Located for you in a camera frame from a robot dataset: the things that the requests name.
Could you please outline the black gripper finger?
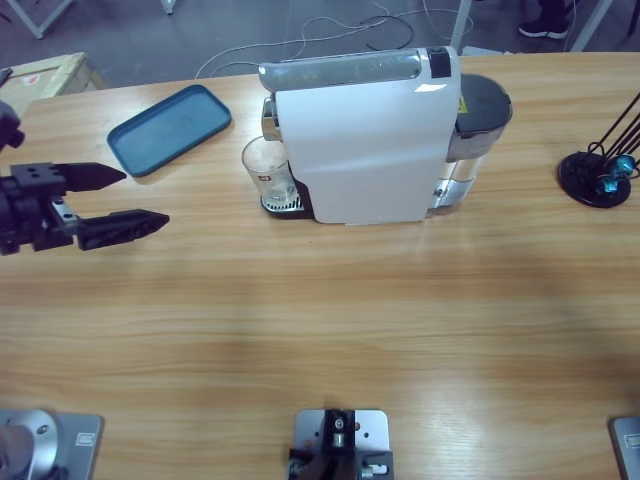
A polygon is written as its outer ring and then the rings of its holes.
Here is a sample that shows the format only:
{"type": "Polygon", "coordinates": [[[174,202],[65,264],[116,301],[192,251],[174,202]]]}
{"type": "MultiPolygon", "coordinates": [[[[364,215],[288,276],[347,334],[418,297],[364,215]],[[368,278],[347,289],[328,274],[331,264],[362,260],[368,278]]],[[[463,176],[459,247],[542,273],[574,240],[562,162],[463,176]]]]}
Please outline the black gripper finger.
{"type": "Polygon", "coordinates": [[[127,175],[97,162],[63,165],[66,190],[71,192],[97,191],[124,180],[127,175]]]}
{"type": "Polygon", "coordinates": [[[94,250],[129,243],[151,235],[170,221],[168,215],[135,209],[82,219],[76,232],[81,250],[94,250]]]}

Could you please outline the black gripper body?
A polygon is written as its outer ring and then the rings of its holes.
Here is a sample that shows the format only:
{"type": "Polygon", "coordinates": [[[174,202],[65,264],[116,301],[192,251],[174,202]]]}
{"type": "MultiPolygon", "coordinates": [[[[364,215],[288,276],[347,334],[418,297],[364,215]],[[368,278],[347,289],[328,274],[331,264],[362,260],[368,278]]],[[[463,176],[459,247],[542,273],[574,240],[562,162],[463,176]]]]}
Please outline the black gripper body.
{"type": "Polygon", "coordinates": [[[43,251],[72,245],[79,220],[64,200],[80,185],[72,164],[35,163],[10,167],[1,178],[1,254],[23,245],[43,251]]]}

